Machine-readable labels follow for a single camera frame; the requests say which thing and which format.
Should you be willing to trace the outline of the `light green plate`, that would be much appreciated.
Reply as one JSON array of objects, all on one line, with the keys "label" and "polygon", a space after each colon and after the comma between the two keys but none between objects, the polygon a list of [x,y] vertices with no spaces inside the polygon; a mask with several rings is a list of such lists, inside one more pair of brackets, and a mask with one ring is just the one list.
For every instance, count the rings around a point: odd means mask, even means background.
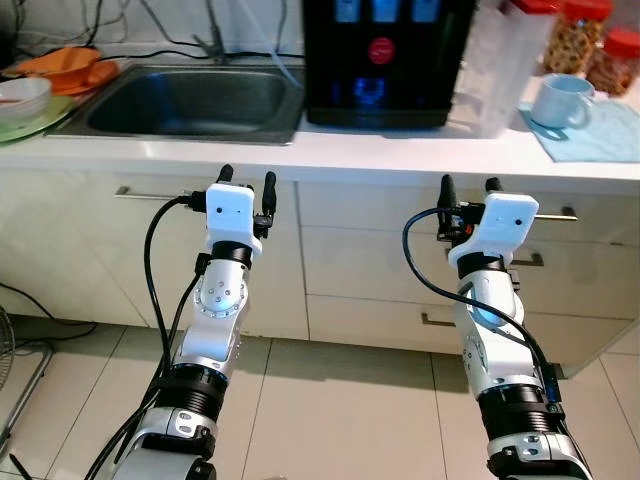
[{"label": "light green plate", "polygon": [[74,106],[76,106],[76,99],[72,96],[52,96],[40,114],[19,124],[0,127],[0,145],[23,140],[33,134],[46,131],[47,128],[58,124],[69,115]]}]

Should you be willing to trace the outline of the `white bowl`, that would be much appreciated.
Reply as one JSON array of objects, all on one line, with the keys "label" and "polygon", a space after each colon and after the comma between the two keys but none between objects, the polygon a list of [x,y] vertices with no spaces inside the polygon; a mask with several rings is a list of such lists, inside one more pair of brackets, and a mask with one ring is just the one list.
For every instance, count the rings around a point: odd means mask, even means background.
[{"label": "white bowl", "polygon": [[27,122],[49,105],[52,82],[44,77],[0,82],[0,125]]}]

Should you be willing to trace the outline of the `white kitchen cabinet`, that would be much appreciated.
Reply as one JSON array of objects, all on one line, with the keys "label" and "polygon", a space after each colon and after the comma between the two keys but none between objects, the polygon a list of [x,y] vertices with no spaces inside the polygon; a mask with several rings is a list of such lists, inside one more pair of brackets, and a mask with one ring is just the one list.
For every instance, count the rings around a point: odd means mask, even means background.
[{"label": "white kitchen cabinet", "polygon": [[[215,163],[18,157],[0,163],[0,303],[35,314],[17,289],[58,317],[152,326],[143,279],[143,234],[164,201],[115,198],[129,186],[180,193],[210,186]],[[278,168],[279,214],[253,264],[253,337],[442,353],[460,352],[447,300],[404,264],[401,229],[436,202],[440,174],[375,169]],[[580,369],[637,320],[639,183],[568,175],[503,175],[540,212],[570,206],[577,221],[536,221],[515,266],[526,324],[549,360]]]}]

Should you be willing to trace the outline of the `stainless steel sink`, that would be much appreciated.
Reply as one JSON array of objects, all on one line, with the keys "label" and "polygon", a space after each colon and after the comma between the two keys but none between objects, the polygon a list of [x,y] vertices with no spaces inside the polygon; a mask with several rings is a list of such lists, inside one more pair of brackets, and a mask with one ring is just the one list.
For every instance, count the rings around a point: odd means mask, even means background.
[{"label": "stainless steel sink", "polygon": [[52,131],[123,138],[285,146],[302,120],[305,88],[276,67],[128,67]]}]

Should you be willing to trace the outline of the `light blue mug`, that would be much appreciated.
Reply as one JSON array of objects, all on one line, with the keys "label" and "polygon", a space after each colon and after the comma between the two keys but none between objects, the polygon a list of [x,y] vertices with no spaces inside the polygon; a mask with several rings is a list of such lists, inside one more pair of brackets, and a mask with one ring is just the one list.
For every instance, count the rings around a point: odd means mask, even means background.
[{"label": "light blue mug", "polygon": [[585,128],[593,118],[594,93],[593,84],[584,78],[547,74],[530,106],[530,119],[545,128]]}]

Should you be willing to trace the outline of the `light blue cloth mat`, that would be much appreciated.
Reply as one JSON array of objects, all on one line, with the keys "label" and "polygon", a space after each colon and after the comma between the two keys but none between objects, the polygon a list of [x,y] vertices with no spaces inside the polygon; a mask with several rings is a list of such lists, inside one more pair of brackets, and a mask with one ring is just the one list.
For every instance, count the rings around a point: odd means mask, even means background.
[{"label": "light blue cloth mat", "polygon": [[598,102],[580,129],[549,129],[534,122],[529,102],[521,118],[554,163],[639,163],[640,115],[616,101]]}]

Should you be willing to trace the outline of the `clear pitcher with red lid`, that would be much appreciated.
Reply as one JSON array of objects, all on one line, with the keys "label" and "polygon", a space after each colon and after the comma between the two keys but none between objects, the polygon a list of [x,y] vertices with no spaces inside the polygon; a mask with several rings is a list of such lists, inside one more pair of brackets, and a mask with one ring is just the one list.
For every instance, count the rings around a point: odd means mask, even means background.
[{"label": "clear pitcher with red lid", "polygon": [[457,86],[457,122],[479,138],[507,128],[549,44],[559,0],[479,0]]}]

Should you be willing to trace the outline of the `metal sink faucet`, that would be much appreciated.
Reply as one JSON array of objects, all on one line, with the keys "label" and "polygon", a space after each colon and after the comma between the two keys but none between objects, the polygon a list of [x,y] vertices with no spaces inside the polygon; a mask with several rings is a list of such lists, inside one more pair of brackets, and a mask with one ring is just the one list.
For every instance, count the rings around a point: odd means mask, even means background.
[{"label": "metal sink faucet", "polygon": [[212,64],[218,65],[218,67],[227,67],[230,64],[230,55],[227,51],[227,46],[224,44],[223,35],[221,35],[220,22],[215,6],[212,5],[212,0],[202,1],[204,1],[209,33],[207,33],[207,38],[193,35],[192,40],[209,56]]}]

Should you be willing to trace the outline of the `black water dispenser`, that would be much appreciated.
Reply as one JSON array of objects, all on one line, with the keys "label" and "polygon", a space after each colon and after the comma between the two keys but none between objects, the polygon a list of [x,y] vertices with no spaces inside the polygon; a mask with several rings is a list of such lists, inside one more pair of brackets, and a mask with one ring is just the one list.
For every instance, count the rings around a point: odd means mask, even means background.
[{"label": "black water dispenser", "polygon": [[477,0],[302,0],[308,122],[443,127],[476,9]]}]

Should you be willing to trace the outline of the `tall cookie jar red lid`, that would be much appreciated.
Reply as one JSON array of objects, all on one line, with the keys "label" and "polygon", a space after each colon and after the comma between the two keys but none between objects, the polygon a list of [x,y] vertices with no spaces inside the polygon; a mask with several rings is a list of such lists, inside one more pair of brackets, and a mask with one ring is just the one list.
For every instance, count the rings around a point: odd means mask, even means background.
[{"label": "tall cookie jar red lid", "polygon": [[559,0],[556,27],[541,59],[544,72],[585,72],[612,12],[613,0]]}]

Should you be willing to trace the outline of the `short cookie jar red lid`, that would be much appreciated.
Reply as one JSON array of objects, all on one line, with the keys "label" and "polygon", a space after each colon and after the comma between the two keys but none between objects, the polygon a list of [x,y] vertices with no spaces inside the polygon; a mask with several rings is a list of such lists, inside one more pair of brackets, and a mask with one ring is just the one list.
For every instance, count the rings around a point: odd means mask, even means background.
[{"label": "short cookie jar red lid", "polygon": [[620,97],[630,90],[640,70],[640,33],[614,27],[591,56],[585,79],[594,90]]}]

